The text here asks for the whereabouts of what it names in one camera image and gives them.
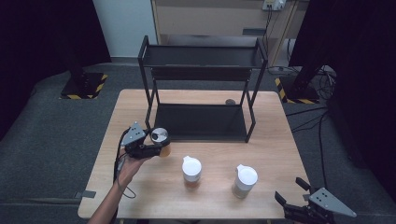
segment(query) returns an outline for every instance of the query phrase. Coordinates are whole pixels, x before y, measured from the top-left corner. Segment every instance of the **black metal shelf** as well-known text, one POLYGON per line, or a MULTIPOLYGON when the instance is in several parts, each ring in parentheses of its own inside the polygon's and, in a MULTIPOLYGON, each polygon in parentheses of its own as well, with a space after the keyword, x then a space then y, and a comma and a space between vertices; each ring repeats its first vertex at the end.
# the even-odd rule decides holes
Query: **black metal shelf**
POLYGON ((258 39, 254 46, 243 47, 160 46, 150 45, 145 36, 138 61, 148 98, 146 125, 151 127, 149 117, 156 98, 154 127, 165 128, 173 140, 248 142, 256 123, 253 104, 267 64, 265 55, 258 39), (151 92, 145 68, 150 68, 151 92), (260 73, 250 97, 248 83, 252 69, 260 69, 260 73), (245 85, 241 100, 235 105, 164 104, 157 89, 157 81, 162 80, 238 81, 245 85), (245 99, 251 118, 248 131, 242 108, 245 99))

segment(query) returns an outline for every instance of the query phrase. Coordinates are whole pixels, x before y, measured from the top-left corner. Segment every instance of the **white cup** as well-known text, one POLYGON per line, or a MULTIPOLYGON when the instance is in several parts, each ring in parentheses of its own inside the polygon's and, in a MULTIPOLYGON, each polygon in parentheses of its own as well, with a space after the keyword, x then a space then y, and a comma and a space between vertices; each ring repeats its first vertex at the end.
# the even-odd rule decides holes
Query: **white cup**
POLYGON ((246 198, 259 177, 253 168, 242 164, 236 167, 236 172, 237 175, 232 187, 233 194, 237 198, 246 198))
POLYGON ((195 158, 186 156, 183 158, 183 175, 186 187, 195 188, 201 177, 202 164, 195 158))

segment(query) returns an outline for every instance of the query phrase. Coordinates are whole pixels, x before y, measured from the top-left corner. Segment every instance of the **white wall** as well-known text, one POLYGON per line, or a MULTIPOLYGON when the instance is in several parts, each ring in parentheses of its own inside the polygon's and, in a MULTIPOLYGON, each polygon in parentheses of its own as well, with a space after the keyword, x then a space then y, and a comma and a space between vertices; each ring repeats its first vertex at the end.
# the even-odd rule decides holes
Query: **white wall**
POLYGON ((150 0, 93 0, 111 57, 137 57, 144 35, 157 43, 150 0))

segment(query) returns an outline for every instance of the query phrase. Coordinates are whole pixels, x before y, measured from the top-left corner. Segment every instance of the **gray carpet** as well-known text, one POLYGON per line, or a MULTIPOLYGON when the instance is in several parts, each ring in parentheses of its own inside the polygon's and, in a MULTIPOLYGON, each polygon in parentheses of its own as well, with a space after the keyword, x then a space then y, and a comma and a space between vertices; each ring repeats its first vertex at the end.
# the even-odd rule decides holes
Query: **gray carpet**
MULTIPOLYGON (((86 223, 78 217, 77 204, 21 201, 71 199, 75 192, 84 190, 119 92, 143 88, 136 66, 99 64, 86 71, 108 75, 97 99, 60 100, 68 73, 44 79, 37 83, 28 104, 0 142, 0 223, 86 223)), ((275 77, 266 74, 261 90, 276 91, 275 77)), ((319 78, 315 78, 313 83, 318 86, 318 82, 319 78)), ((160 88, 240 90, 241 86, 220 82, 167 82, 160 88)), ((325 106, 325 101, 320 105, 283 106, 286 114, 290 114, 325 106)), ((290 127, 294 129, 323 112, 325 110, 289 116, 290 127)), ((316 123, 318 119, 301 128, 310 128, 316 123)), ((318 125, 293 136, 310 183, 322 187, 318 125)), ((337 223, 396 223, 395 202, 369 170, 353 166, 328 117, 322 122, 322 142, 328 190, 358 214, 355 218, 336 215, 337 223)), ((291 222, 274 220, 273 223, 291 222)))

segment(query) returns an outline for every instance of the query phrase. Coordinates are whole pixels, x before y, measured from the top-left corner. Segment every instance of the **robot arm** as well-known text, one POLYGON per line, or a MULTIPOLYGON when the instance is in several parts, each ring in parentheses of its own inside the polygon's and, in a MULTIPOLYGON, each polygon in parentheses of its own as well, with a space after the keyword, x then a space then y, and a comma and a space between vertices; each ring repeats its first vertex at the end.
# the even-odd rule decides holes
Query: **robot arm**
POLYGON ((300 177, 296 178, 296 183, 303 189, 309 190, 309 195, 304 196, 308 205, 299 207, 287 204, 286 200, 276 191, 275 199, 282 205, 285 218, 307 224, 334 224, 333 213, 350 217, 356 216, 355 212, 325 188, 313 189, 300 177))

